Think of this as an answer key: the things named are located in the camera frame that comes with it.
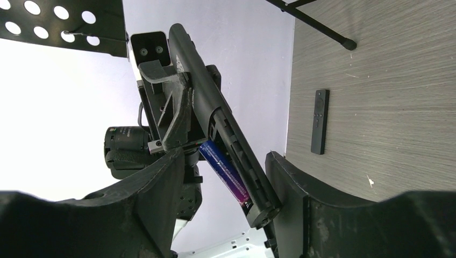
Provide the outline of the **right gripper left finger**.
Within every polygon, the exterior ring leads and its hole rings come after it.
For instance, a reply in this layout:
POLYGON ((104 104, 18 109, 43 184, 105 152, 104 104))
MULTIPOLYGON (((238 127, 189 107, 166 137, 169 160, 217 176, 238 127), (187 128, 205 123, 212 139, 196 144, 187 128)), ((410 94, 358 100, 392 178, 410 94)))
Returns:
POLYGON ((1 192, 1 257, 171 257, 184 179, 176 149, 84 199, 1 192))

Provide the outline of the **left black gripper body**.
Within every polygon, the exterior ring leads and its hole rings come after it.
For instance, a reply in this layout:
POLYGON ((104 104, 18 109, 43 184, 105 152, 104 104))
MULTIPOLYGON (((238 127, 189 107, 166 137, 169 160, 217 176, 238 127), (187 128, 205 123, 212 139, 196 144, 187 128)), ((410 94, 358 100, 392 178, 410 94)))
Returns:
POLYGON ((214 118, 221 106, 215 97, 220 96, 222 78, 215 65, 196 71, 161 64, 140 64, 138 69, 138 89, 151 136, 165 152, 192 151, 207 140, 223 148, 214 118))

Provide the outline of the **purple blue battery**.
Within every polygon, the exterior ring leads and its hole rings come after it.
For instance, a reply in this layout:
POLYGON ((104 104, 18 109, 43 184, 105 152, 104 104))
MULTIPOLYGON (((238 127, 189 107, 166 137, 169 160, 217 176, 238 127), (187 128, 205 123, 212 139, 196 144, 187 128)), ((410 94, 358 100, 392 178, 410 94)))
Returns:
POLYGON ((251 200, 250 195, 239 173, 227 159, 226 155, 211 140, 202 143, 199 147, 199 151, 231 191, 238 203, 241 206, 247 206, 248 202, 251 200))

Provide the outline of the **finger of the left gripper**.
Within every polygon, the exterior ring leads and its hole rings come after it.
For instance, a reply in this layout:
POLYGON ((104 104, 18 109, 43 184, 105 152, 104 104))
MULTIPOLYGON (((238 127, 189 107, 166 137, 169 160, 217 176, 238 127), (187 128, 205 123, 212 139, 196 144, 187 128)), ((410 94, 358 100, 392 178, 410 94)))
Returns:
POLYGON ((178 72, 174 66, 163 67, 158 60, 141 63, 139 71, 147 98, 145 106, 164 151, 183 147, 191 129, 190 74, 178 72))

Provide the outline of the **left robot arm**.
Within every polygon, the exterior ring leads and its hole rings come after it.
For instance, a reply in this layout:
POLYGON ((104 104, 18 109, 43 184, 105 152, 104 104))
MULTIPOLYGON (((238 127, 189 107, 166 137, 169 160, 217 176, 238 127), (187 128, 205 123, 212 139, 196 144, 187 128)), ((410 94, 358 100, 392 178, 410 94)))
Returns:
MULTIPOLYGON (((201 181, 197 178, 199 160, 206 160, 227 188, 238 200, 241 208, 250 221, 251 227, 259 230, 268 225, 270 220, 265 215, 260 215, 254 206, 252 198, 240 177, 240 168, 235 167, 238 160, 234 152, 229 152, 228 143, 224 142, 220 133, 211 132, 208 138, 196 124, 196 117, 189 105, 181 103, 187 111, 189 118, 184 121, 184 126, 189 135, 184 137, 188 143, 185 147, 186 164, 184 167, 184 185, 180 195, 179 208, 174 225, 173 236, 177 236, 187 222, 192 220, 202 201, 201 181)), ((138 125, 137 127, 110 127, 105 136, 104 155, 108 168, 113 177, 126 178, 142 170, 164 154, 162 141, 156 132, 158 126, 153 122, 150 128, 138 125)))

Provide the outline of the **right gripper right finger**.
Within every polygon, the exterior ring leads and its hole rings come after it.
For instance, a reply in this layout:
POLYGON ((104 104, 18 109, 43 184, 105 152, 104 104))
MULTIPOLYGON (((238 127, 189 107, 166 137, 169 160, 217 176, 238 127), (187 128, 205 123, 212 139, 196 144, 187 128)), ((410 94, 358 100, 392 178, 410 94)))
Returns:
POLYGON ((273 222, 279 257, 455 257, 453 191, 408 191, 373 202, 277 152, 265 165, 283 205, 273 222))

